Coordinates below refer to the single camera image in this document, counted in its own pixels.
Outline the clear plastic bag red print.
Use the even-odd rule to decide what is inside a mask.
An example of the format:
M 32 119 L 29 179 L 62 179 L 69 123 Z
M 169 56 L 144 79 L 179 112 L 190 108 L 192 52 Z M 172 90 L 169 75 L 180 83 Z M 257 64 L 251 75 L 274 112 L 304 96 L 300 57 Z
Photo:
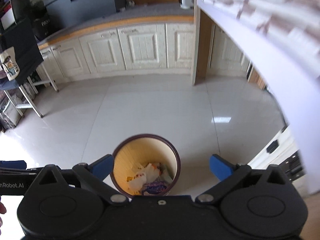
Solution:
M 141 167 L 135 173 L 137 179 L 127 183 L 128 188 L 134 194 L 141 194 L 144 184 L 153 183 L 161 175 L 160 163 L 148 163 L 145 167 Z

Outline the grey storage box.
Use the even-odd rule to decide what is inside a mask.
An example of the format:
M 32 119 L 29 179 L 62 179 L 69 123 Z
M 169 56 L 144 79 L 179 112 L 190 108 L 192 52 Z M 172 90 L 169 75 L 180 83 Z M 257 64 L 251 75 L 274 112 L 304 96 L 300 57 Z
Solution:
M 51 20 L 61 29 L 113 15 L 125 7 L 125 0 L 45 0 Z

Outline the white chair with dark cloth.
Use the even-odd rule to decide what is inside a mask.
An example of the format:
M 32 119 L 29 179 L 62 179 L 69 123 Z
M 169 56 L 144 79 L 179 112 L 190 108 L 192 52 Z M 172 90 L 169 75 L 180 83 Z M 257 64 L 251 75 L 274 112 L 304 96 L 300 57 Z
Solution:
M 20 68 L 20 73 L 18 77 L 12 81 L 8 80 L 6 74 L 5 77 L 1 77 L 1 91 L 4 92 L 19 115 L 23 115 L 21 111 L 22 109 L 33 109 L 34 112 L 42 118 L 43 115 L 40 113 L 35 103 L 25 90 L 24 83 L 28 82 L 35 93 L 38 93 L 36 87 L 39 85 L 51 84 L 56 92 L 58 92 L 59 89 L 45 67 L 42 68 L 47 78 L 39 82 L 31 81 L 31 74 L 41 66 L 44 59 L 37 45 L 29 19 L 25 18 L 16 25 L 9 27 L 3 34 L 1 34 L 1 53 L 10 47 L 15 48 L 15 56 Z M 27 103 L 16 104 L 9 93 L 9 91 L 13 89 L 19 89 Z

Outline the cream trash bin dark rim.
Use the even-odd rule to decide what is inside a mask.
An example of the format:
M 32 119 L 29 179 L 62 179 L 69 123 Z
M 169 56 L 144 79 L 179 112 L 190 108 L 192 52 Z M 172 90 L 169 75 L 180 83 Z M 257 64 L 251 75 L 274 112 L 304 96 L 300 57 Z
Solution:
M 159 135 L 139 134 L 129 137 L 114 150 L 113 157 L 112 183 L 129 198 L 142 195 L 129 190 L 127 177 L 133 177 L 139 168 L 148 163 L 160 163 L 161 175 L 156 181 L 170 184 L 166 191 L 156 196 L 169 194 L 180 176 L 181 160 L 176 148 Z

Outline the white cabinet row wooden top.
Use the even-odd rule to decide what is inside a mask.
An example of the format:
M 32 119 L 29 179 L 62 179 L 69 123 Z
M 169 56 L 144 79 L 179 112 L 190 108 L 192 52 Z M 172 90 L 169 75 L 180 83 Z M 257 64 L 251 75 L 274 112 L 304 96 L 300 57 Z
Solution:
M 194 13 L 178 4 L 135 7 L 62 29 L 39 43 L 39 74 L 57 83 L 147 74 L 191 75 Z

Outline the checkered beige white blanket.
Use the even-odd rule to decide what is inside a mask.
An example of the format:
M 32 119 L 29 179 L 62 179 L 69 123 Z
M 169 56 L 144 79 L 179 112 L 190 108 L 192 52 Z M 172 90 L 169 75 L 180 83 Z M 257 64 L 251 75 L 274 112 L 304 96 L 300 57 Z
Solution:
M 274 26 L 286 34 L 296 30 L 306 39 L 319 41 L 319 0 L 200 0 L 268 33 Z

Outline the small cartoon tote bag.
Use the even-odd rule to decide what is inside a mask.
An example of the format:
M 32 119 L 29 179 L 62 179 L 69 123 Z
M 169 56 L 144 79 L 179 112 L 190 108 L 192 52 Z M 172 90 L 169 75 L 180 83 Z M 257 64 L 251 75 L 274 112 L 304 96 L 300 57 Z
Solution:
M 4 70 L 9 81 L 18 77 L 20 68 L 16 61 L 14 47 L 10 47 L 1 53 L 1 68 Z

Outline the yellow snack wrapper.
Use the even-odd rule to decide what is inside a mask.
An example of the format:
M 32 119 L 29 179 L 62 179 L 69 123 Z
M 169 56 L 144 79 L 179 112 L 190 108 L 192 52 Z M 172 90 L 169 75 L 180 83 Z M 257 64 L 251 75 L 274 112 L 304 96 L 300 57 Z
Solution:
M 135 179 L 137 179 L 137 176 L 127 177 L 126 182 L 130 183 L 130 182 L 134 181 Z

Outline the blue floral tissue pack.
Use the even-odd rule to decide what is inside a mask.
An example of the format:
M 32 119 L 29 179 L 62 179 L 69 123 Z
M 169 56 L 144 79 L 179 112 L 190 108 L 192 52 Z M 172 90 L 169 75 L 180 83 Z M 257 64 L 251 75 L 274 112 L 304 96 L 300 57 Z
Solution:
M 141 189 L 143 196 L 156 196 L 166 191 L 170 184 L 164 181 L 156 181 L 153 183 L 144 184 Z

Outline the black shelving unit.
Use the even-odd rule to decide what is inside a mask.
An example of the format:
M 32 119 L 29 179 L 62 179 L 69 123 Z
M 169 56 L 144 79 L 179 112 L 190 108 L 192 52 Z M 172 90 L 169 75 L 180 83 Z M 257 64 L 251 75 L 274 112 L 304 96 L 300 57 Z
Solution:
M 5 31 L 13 24 L 28 16 L 30 0 L 1 0 L 1 30 Z

